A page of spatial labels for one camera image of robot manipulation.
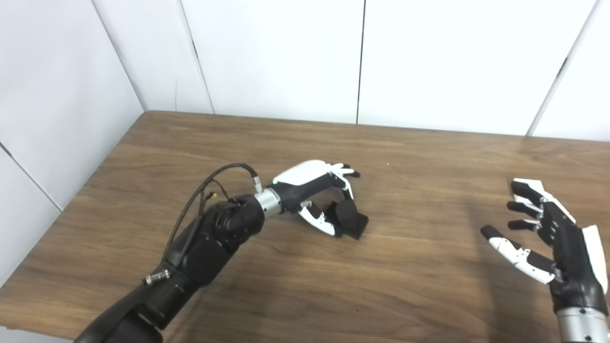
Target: metal connector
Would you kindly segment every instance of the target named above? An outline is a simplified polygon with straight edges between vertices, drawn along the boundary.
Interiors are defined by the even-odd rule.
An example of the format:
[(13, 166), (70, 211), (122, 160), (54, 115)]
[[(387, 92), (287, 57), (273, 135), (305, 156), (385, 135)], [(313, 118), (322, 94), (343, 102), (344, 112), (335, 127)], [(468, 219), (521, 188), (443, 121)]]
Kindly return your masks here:
[(151, 285), (151, 284), (157, 283), (161, 280), (165, 280), (165, 279), (169, 279), (169, 278), (170, 278), (170, 271), (165, 269), (159, 273), (146, 275), (146, 277), (144, 278), (144, 283)]
[(258, 176), (255, 176), (252, 178), (252, 180), (254, 181), (254, 188), (256, 189), (256, 193), (262, 193), (263, 185), (260, 183), (260, 178)]

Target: white wall panel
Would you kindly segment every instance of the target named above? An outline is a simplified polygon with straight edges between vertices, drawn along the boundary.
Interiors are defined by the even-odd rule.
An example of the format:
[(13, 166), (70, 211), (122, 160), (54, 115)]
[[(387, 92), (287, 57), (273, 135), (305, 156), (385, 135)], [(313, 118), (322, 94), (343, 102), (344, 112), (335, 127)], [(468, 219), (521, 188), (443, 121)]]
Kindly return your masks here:
[(93, 0), (149, 110), (213, 113), (178, 0)]
[(368, 0), (359, 123), (526, 133), (593, 0)]
[(71, 343), (67, 339), (45, 336), (20, 330), (7, 330), (0, 327), (0, 342), (3, 343)]
[(183, 3), (217, 114), (356, 122), (363, 1)]
[(0, 287), (58, 215), (51, 200), (0, 150)]
[(59, 206), (141, 112), (91, 2), (0, 2), (0, 141)]
[(610, 1), (605, 1), (534, 135), (610, 142)]

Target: wooden table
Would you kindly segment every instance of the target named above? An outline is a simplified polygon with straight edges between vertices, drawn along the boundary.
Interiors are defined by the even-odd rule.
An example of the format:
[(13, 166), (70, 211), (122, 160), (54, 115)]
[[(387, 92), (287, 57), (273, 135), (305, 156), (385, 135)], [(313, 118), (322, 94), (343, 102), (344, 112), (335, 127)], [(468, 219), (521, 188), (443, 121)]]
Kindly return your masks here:
[[(308, 159), (362, 173), (362, 239), (269, 219), (167, 342), (558, 342), (547, 288), (479, 233), (490, 223), (549, 255), (534, 234), (506, 229), (521, 218), (505, 209), (513, 177), (543, 180), (610, 247), (608, 143), (148, 112), (0, 290), (0, 325), (76, 337), (157, 265), (209, 173), (246, 162), (269, 182)], [(244, 171), (219, 180), (252, 192)]]

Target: robotic arm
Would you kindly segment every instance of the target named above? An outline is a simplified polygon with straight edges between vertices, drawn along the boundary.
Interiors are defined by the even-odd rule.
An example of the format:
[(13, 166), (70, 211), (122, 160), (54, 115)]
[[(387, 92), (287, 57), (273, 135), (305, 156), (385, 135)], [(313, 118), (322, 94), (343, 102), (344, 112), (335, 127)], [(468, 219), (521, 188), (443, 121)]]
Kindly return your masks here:
[[(263, 189), (251, 167), (234, 164), (217, 170), (203, 182), (182, 211), (174, 232), (188, 207), (214, 181), (214, 176), (232, 167), (250, 171), (257, 193), (221, 201), (205, 211), (207, 198), (203, 198), (197, 218), (175, 240), (172, 234), (159, 266), (141, 285), (95, 319), (74, 343), (162, 343), (160, 331), (273, 215), (299, 213), (325, 233), (336, 237), (345, 233), (355, 239), (360, 238), (368, 223), (368, 217), (358, 213), (345, 178), (360, 174), (348, 165), (303, 162), (275, 177)], [(329, 187), (341, 188), (345, 200), (322, 212), (308, 198)]]
[(533, 180), (515, 179), (511, 189), (515, 201), (508, 202), (508, 209), (533, 219), (510, 221), (509, 229), (534, 231), (553, 249), (553, 259), (523, 248), (492, 226), (481, 233), (516, 268), (549, 285), (562, 342), (610, 342), (608, 277), (597, 226), (578, 228), (565, 207)]

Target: electrical cable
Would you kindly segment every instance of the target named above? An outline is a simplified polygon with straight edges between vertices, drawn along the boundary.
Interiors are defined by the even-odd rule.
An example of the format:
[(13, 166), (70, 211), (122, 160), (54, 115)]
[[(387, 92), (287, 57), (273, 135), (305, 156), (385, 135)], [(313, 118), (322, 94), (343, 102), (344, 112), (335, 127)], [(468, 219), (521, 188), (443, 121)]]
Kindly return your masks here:
[(182, 251), (180, 251), (180, 255), (178, 255), (178, 258), (176, 259), (176, 264), (172, 268), (173, 269), (172, 272), (174, 270), (176, 270), (176, 268), (178, 268), (178, 266), (182, 263), (182, 258), (184, 258), (184, 254), (186, 254), (187, 249), (191, 245), (191, 242), (193, 242), (193, 239), (195, 238), (195, 234), (197, 232), (199, 232), (199, 224), (201, 224), (201, 220), (203, 219), (203, 209), (206, 208), (206, 202), (215, 196), (216, 196), (216, 193), (211, 192), (210, 194), (206, 195), (204, 198), (201, 199), (201, 203), (199, 204), (199, 213), (197, 213), (197, 218), (195, 219), (195, 223), (193, 224), (194, 226), (191, 229), (190, 234), (188, 234), (187, 241), (185, 242), (184, 246), (182, 247)]
[[(256, 171), (250, 167), (249, 165), (245, 164), (245, 163), (233, 163), (233, 164), (227, 164), (224, 167), (220, 167), (219, 169), (216, 169), (216, 171), (214, 171), (212, 174), (210, 174), (210, 176), (208, 176), (200, 185), (199, 187), (197, 187), (197, 189), (193, 192), (193, 195), (191, 195), (191, 197), (188, 199), (186, 205), (184, 206), (184, 208), (182, 209), (182, 212), (180, 213), (180, 215), (178, 216), (178, 220), (176, 221), (176, 224), (174, 225), (174, 228), (171, 231), (170, 234), (170, 238), (167, 241), (167, 244), (165, 246), (165, 249), (163, 251), (163, 257), (161, 258), (161, 262), (163, 262), (163, 260), (165, 259), (165, 254), (167, 253), (167, 250), (169, 249), (171, 243), (174, 241), (174, 238), (176, 237), (176, 233), (178, 232), (178, 228), (180, 227), (180, 224), (182, 223), (184, 217), (186, 216), (186, 213), (188, 212), (188, 209), (190, 208), (190, 206), (193, 204), (195, 198), (197, 198), (198, 195), (203, 194), (203, 190), (211, 183), (211, 182), (216, 182), (220, 189), (223, 191), (223, 195), (225, 197), (228, 197), (228, 194), (226, 193), (224, 187), (216, 180), (214, 180), (214, 177), (216, 177), (218, 174), (222, 173), (223, 171), (227, 170), (227, 169), (231, 169), (231, 168), (244, 168), (245, 170), (248, 170), (250, 172), (250, 176), (252, 177), (253, 180), (257, 180), (258, 179), (258, 174), (256, 173)], [(199, 211), (202, 212), (203, 208), (205, 207), (205, 202), (207, 200), (204, 199), (204, 203), (203, 206), (201, 206), (201, 204), (199, 204)], [(186, 249), (188, 249), (188, 246), (190, 245), (190, 241), (192, 240), (192, 238), (190, 236), (195, 236), (195, 231), (198, 231), (198, 222), (196, 222), (196, 226), (194, 227), (194, 229), (191, 231), (191, 234), (189, 235), (189, 240), (187, 241), (187, 243), (185, 244), (184, 248), (183, 248), (183, 252), (186, 251)], [(178, 259), (178, 262), (176, 263), (176, 267), (180, 265), (180, 262), (182, 260), (182, 256), (184, 254), (181, 253), (181, 257)]]
[[(222, 190), (222, 192), (223, 192), (224, 197), (225, 197), (227, 200), (230, 200), (230, 198), (229, 198), (229, 194), (228, 194), (228, 193), (227, 193), (227, 191), (224, 189), (223, 185), (222, 185), (220, 182), (218, 182), (216, 179), (212, 179), (212, 181), (213, 181), (213, 182), (215, 182), (215, 183), (216, 183), (216, 184), (217, 184), (217, 185), (220, 187), (220, 189), (221, 189), (221, 190)], [(217, 194), (216, 194), (216, 193), (211, 192), (210, 194), (208, 194), (207, 198), (205, 198), (206, 196), (204, 196), (204, 195), (203, 195), (203, 191), (201, 192), (201, 199), (199, 200), (199, 213), (198, 213), (198, 215), (202, 214), (202, 213), (203, 213), (203, 210), (206, 208), (206, 201), (207, 201), (207, 200), (209, 200), (209, 199), (211, 199), (211, 198), (215, 198), (216, 196), (217, 196)]]

